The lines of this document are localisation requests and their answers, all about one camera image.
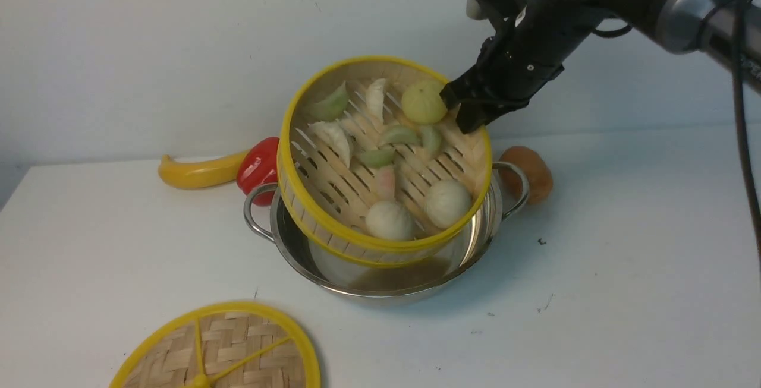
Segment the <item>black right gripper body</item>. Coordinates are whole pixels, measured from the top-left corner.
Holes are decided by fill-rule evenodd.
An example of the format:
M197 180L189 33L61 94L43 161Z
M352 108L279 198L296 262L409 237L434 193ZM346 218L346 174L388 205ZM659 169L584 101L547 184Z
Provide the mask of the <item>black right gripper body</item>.
M526 108L544 85L563 72L565 54L554 44L525 38L487 39L474 65L440 92L464 134Z

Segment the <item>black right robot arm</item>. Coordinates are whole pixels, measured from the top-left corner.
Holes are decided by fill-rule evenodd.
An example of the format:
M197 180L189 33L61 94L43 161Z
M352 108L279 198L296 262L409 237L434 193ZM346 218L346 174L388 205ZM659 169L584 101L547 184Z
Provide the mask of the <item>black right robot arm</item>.
M701 51L759 91L759 7L753 0L468 0L470 16L495 35L476 63L441 90L468 134L526 107L564 71L588 36L638 30L671 54Z

